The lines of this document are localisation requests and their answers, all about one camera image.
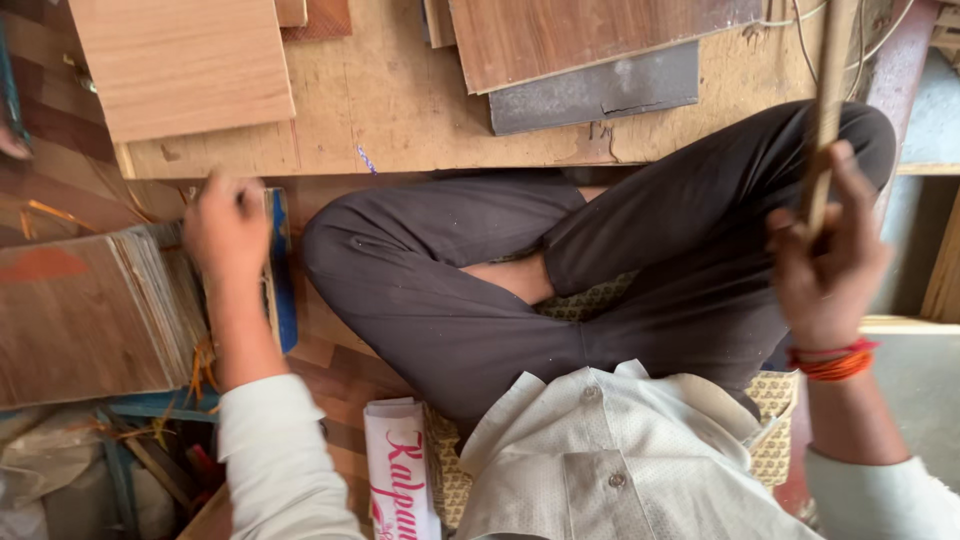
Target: white shirt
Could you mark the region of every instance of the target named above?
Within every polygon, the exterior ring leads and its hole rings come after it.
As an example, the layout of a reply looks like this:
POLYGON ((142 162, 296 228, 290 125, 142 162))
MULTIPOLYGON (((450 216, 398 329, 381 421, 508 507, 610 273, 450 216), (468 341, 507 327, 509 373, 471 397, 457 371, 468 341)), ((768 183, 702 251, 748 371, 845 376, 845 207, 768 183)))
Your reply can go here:
MULTIPOLYGON (((300 378, 221 403, 233 538, 362 538, 300 378)), ((636 360, 550 384, 525 373, 464 448, 475 482, 457 538, 819 538, 750 477, 741 442, 756 428, 712 383, 650 380, 636 360)), ((960 538, 918 458, 865 467, 809 452, 806 467, 834 539, 960 538)))

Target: white paper bag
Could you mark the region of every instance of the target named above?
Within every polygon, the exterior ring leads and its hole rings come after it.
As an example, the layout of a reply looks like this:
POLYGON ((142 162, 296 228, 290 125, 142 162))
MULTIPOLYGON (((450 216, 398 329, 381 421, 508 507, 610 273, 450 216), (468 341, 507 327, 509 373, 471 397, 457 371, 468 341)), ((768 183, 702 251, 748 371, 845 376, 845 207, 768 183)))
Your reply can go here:
POLYGON ((378 540, 440 540, 426 463, 423 405, 413 398, 364 409, 373 525, 378 540))

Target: person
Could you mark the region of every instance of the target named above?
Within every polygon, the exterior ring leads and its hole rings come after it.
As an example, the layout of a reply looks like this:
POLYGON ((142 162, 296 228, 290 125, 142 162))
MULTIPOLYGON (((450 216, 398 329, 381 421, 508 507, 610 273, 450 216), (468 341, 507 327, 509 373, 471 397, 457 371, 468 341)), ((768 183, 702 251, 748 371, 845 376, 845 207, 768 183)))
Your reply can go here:
MULTIPOLYGON (((484 174, 352 193, 311 220, 303 260, 324 299, 468 437, 458 538, 818 537, 750 476, 743 446, 760 428, 743 390, 788 328, 811 374, 805 467, 828 537, 958 537, 857 329, 890 260, 872 208, 892 128, 843 108, 837 201, 811 251, 790 210, 810 107, 746 118, 600 194, 545 171, 484 174), (628 271, 590 320, 531 308, 628 271)), ((185 225, 223 352, 233 537, 361 538, 323 413, 262 312, 259 189, 213 177, 185 225)))

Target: electrical wire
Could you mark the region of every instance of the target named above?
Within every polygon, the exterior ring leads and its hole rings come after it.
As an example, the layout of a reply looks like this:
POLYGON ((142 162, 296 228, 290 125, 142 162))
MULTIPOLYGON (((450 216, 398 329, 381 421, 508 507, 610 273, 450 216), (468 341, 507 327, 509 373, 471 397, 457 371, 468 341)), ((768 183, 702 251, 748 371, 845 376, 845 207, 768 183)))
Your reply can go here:
MULTIPOLYGON (((859 58, 857 61, 851 63, 850 65, 844 67, 844 71, 849 71, 849 70, 851 70, 851 69, 856 69, 856 70, 857 70, 856 77, 855 77, 854 80, 853 80, 853 87, 851 88, 850 93, 849 93, 848 96, 847 96, 847 100, 850 100, 850 99, 853 97, 853 94, 856 92, 856 86, 859 85, 859 83, 860 83, 860 77, 861 77, 862 74, 863 74, 863 64, 864 64, 867 60, 869 60, 874 54, 876 54, 876 51, 880 50, 880 47, 883 46, 883 43, 885 43, 885 42, 887 41, 887 39, 890 38, 890 36, 897 30, 897 27, 901 24, 901 22, 903 21, 903 18, 906 17, 907 12, 909 12, 909 11, 910 11, 910 8, 913 7, 913 2, 914 2, 914 0, 907 0, 906 6, 904 6, 904 7, 903 7, 903 11, 900 12, 900 16, 898 16, 898 17, 897 17, 897 20, 894 21, 894 23, 893 23, 892 25, 890 25, 890 29, 887 30, 887 33, 884 34, 883 37, 880 39, 880 41, 878 41, 878 42, 876 43, 876 45, 874 45, 873 47, 871 47, 870 50, 864 51, 864 45, 865 45, 865 43, 866 43, 866 38, 865 38, 865 32, 866 32, 866 31, 865 31, 865 26, 866 26, 866 21, 864 20, 864 17, 863 17, 863 13, 864 13, 864 10, 863 10, 863 0, 860 0, 860 3, 859 3, 859 12, 860 12, 860 58, 859 58)), ((816 8, 814 8, 813 11, 811 11, 811 12, 815 12, 816 10, 819 10, 821 7, 825 6, 826 4, 827 4, 827 2, 824 2, 824 3, 821 4, 820 6, 817 6, 816 8)), ((810 70, 810 77, 812 77, 812 78, 813 78, 813 82, 816 83, 816 82, 817 82, 817 71, 816 71, 816 69, 814 69, 814 67, 813 67, 813 62, 810 60, 810 55, 809 55, 809 53, 806 52, 806 43, 805 43, 805 40, 804 40, 804 25, 801 23, 801 21, 803 20, 803 17, 802 17, 802 16, 799 16, 799 13, 800 13, 800 5, 798 4, 797 0, 793 0, 793 9, 794 9, 794 11, 796 11, 797 14, 798 14, 798 16, 795 17, 792 22, 797 23, 797 33, 798 33, 798 35, 800 36, 800 49, 801 49, 801 51, 803 51, 803 53, 804 53, 804 60, 806 61, 806 67, 810 70)))
POLYGON ((797 0, 793 0, 793 10, 797 13, 797 18, 794 19, 794 22, 797 23, 797 34, 800 36, 800 50, 804 52, 804 60, 806 60, 806 67, 810 70, 810 77, 813 77, 813 84, 817 84, 817 70, 813 67, 813 61, 810 59, 809 53, 806 52, 806 40, 804 39, 804 24, 801 22, 800 16, 800 4, 797 0))
MULTIPOLYGON (((880 39, 880 41, 876 43, 876 45, 874 45, 873 47, 870 48, 869 51, 867 51, 867 54, 863 57, 863 61, 869 60, 874 54, 876 54, 876 51, 880 50, 880 47, 882 47, 883 43, 887 41, 887 38, 889 38, 890 35, 893 34, 895 30, 897 30, 897 27, 903 21, 903 18, 906 17, 906 13, 910 11, 910 7, 912 6, 913 6, 913 0, 908 0, 906 3, 906 6, 903 8, 903 12, 900 13, 900 16, 897 17, 897 20, 893 23, 893 25, 890 26, 890 30, 887 31, 887 33, 883 36, 883 38, 880 39)), ((854 69, 855 67, 857 67, 858 64, 859 62, 854 62, 848 65, 847 67, 845 67, 844 70, 846 71, 849 69, 854 69)))
MULTIPOLYGON (((800 20, 807 20, 808 18, 810 18, 810 17, 812 17, 813 15, 817 14, 817 12, 819 12, 820 10, 822 10, 822 9, 824 8, 824 6, 827 4, 827 2, 829 2, 829 1, 830 1, 830 0, 824 0, 824 3, 823 3, 823 4, 820 4, 820 5, 817 6, 816 8, 810 10, 809 12, 804 13, 803 15, 800 16, 800 20)), ((761 21, 758 21, 756 24, 758 24, 758 25, 760 25, 760 26, 766 26, 766 27, 790 26, 791 24, 797 24, 797 17, 794 17, 794 18, 792 18, 792 19, 787 19, 787 20, 774 20, 774 21, 761 20, 761 21)))
POLYGON ((847 92, 847 97, 844 98, 844 101, 850 101, 856 93, 856 87, 860 84, 860 76, 863 75, 863 64, 867 62, 866 23, 863 18, 863 5, 866 4, 866 2, 867 0, 859 0, 857 3, 858 18, 860 19, 860 61, 857 63, 856 76, 853 77, 853 84, 850 86, 850 91, 847 92))

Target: trousers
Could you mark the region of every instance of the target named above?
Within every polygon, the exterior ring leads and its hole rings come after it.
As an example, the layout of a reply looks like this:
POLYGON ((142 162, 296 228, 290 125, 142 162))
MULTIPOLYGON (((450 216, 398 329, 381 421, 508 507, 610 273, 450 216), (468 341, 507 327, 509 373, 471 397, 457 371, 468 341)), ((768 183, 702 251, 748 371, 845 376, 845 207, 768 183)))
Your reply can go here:
MULTIPOLYGON (((350 193, 309 222, 303 262, 333 311, 463 436, 524 371, 550 382, 633 358, 653 378, 710 380, 756 415, 744 389, 788 331, 764 220, 799 204, 811 109, 764 110, 589 203, 551 170, 350 193), (459 270, 535 247, 560 296, 638 273, 605 311, 569 322, 459 270)), ((840 137, 880 189, 889 120, 848 103, 840 137)))

